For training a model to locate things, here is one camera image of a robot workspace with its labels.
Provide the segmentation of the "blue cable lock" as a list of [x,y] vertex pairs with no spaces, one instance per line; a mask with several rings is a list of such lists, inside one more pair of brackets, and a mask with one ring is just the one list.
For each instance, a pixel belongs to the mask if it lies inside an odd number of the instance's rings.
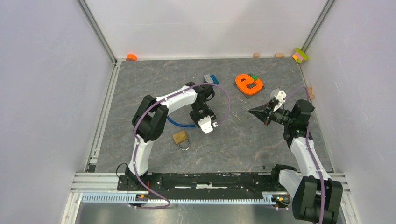
[[196,124],[193,123],[193,122],[190,122],[190,123],[182,122],[182,123],[180,123],[180,122],[177,122],[177,121],[173,120],[170,116],[167,116],[167,120],[171,124],[173,124],[175,126],[178,126],[178,127],[184,127],[184,128],[195,128],[195,127],[197,127]]

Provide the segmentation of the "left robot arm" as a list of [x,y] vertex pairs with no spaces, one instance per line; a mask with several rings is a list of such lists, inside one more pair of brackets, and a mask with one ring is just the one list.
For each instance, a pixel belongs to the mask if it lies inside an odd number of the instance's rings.
[[146,186],[147,178],[144,174],[148,171],[151,149],[154,141],[162,135],[168,115],[189,105],[192,108],[190,117],[194,125],[206,134],[213,131],[212,123],[216,115],[207,101],[214,94],[210,84],[198,85],[189,82],[170,94],[156,98],[146,95],[143,98],[132,120],[135,143],[132,159],[125,171],[131,187],[141,190]]

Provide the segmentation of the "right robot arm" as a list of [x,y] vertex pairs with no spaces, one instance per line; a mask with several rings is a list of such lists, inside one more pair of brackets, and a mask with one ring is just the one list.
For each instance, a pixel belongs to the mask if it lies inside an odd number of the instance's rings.
[[314,106],[307,100],[296,101],[291,111],[278,107],[273,98],[248,112],[265,125],[283,125],[283,138],[295,156],[299,170],[276,165],[279,173],[270,177],[275,190],[286,189],[292,199],[295,219],[317,224],[335,224],[338,220],[343,187],[323,168],[314,149],[309,119]]

